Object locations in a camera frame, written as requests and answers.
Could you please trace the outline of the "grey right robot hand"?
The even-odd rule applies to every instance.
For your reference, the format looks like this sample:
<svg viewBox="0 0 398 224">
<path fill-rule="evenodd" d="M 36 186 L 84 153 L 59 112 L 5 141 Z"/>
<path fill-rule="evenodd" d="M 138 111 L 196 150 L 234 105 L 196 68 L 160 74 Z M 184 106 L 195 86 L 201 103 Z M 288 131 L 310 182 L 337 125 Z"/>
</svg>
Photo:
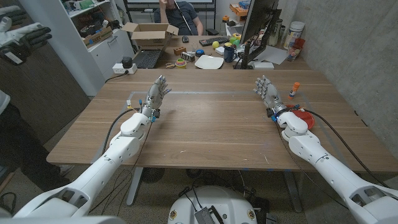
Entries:
<svg viewBox="0 0 398 224">
<path fill-rule="evenodd" d="M 266 106 L 267 116 L 269 118 L 271 116 L 278 118 L 282 113 L 288 111 L 277 88 L 268 78 L 265 76 L 262 76 L 262 78 L 257 78 L 255 84 L 256 87 L 253 89 L 253 91 L 261 96 L 263 103 Z"/>
</svg>

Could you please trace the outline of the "operator right gloved hand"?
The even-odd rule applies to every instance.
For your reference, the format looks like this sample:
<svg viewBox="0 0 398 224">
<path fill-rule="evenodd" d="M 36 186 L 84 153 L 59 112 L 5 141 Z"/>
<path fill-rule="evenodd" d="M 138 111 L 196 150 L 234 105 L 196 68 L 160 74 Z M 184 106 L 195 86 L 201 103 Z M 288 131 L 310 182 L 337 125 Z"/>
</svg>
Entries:
<svg viewBox="0 0 398 224">
<path fill-rule="evenodd" d="M 15 66 L 22 65 L 33 51 L 43 47 L 52 38 L 51 29 L 33 23 L 11 30 L 12 19 L 1 19 L 1 58 Z"/>
</svg>

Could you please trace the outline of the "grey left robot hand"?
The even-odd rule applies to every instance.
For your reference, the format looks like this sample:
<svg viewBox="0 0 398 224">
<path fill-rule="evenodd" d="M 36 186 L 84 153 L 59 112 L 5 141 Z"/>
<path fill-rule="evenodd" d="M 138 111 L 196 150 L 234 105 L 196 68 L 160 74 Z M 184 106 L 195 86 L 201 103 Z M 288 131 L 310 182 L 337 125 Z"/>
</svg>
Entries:
<svg viewBox="0 0 398 224">
<path fill-rule="evenodd" d="M 171 88 L 167 89 L 166 78 L 161 75 L 149 88 L 146 98 L 142 106 L 141 113 L 148 118 L 151 118 L 153 112 L 160 108 L 162 100 L 166 94 L 171 92 Z"/>
</svg>

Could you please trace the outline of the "operator left gloved hand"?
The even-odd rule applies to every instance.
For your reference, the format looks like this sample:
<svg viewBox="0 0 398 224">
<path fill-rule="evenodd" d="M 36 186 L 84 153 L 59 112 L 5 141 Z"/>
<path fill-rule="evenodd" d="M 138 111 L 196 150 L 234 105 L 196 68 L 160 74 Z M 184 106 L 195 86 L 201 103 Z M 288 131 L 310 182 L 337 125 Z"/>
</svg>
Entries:
<svg viewBox="0 0 398 224">
<path fill-rule="evenodd" d="M 20 25 L 23 20 L 27 18 L 26 12 L 19 6 L 7 6 L 1 8 L 1 19 L 4 17 L 10 18 L 12 26 Z"/>
</svg>

